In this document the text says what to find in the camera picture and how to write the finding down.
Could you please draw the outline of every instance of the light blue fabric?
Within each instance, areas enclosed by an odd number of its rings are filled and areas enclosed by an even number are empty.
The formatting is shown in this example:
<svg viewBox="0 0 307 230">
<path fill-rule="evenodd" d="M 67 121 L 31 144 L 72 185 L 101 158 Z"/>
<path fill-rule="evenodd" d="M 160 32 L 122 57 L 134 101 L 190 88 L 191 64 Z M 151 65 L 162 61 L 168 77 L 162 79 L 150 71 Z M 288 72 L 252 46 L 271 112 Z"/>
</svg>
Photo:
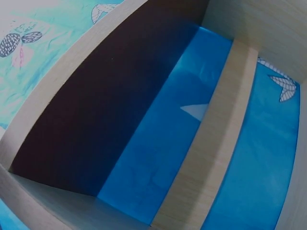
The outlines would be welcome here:
<svg viewBox="0 0 307 230">
<path fill-rule="evenodd" d="M 0 57 L 0 127 L 7 128 L 33 88 L 93 26 L 93 8 L 97 4 L 122 2 L 123 0 L 20 0 L 20 4 L 16 4 L 12 12 L 1 15 L 0 42 L 12 33 L 23 36 L 41 32 L 43 36 L 33 43 L 20 41 L 12 54 Z M 23 24 L 36 26 L 22 32 L 18 27 Z"/>
<path fill-rule="evenodd" d="M 282 88 L 258 64 L 241 132 L 202 230 L 273 230 L 295 158 L 300 91 L 279 102 Z"/>
<path fill-rule="evenodd" d="M 98 198 L 150 224 L 200 121 L 180 109 L 208 104 L 231 42 L 200 28 L 169 75 Z"/>
<path fill-rule="evenodd" d="M 0 224 L 3 230 L 28 230 L 2 200 L 0 200 Z"/>
</svg>

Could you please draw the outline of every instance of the patterned fabric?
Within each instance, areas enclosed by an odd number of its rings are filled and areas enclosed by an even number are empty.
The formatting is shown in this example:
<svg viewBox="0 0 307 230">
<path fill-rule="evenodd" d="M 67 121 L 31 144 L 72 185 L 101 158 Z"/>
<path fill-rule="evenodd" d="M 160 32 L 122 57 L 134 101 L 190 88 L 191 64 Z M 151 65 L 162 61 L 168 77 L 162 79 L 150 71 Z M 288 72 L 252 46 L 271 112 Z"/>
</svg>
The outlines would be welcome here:
<svg viewBox="0 0 307 230">
<path fill-rule="evenodd" d="M 202 230 L 274 230 L 288 191 L 299 125 L 299 84 L 259 61 L 223 183 Z"/>
</svg>

